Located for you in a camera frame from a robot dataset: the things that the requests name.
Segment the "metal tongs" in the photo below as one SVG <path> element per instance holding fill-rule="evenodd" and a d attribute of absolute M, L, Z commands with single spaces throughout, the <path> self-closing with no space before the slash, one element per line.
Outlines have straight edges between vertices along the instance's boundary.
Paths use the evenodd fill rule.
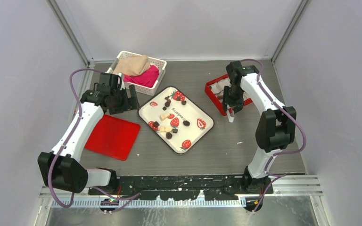
<path fill-rule="evenodd" d="M 230 107 L 229 105 L 227 106 L 226 114 L 227 114 L 228 121 L 230 123 L 233 123 L 234 119 L 235 119 L 235 113 L 234 113 L 233 108 Z"/>

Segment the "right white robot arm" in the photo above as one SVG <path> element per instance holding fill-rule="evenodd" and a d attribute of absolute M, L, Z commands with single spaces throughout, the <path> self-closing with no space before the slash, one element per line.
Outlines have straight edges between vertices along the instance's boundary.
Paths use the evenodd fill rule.
<path fill-rule="evenodd" d="M 268 168 L 275 155 L 294 141 L 296 110 L 286 107 L 273 95 L 256 66 L 243 66 L 241 61 L 232 61 L 226 66 L 226 72 L 230 84 L 224 87 L 222 108 L 229 122 L 233 122 L 235 114 L 244 108 L 244 94 L 261 114 L 255 132 L 258 149 L 241 180 L 244 190 L 253 194 L 268 182 Z"/>

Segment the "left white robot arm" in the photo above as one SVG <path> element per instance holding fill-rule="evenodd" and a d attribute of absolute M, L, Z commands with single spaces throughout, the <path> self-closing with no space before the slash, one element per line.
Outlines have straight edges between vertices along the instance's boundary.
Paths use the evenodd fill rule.
<path fill-rule="evenodd" d="M 86 169 L 80 164 L 84 149 L 119 160 L 126 160 L 140 131 L 140 125 L 115 117 L 138 110 L 135 88 L 125 87 L 122 73 L 101 73 L 93 89 L 77 97 L 78 111 L 60 141 L 49 152 L 42 152 L 38 165 L 44 184 L 50 189 L 80 193 L 99 187 L 114 194 L 119 180 L 114 170 Z"/>

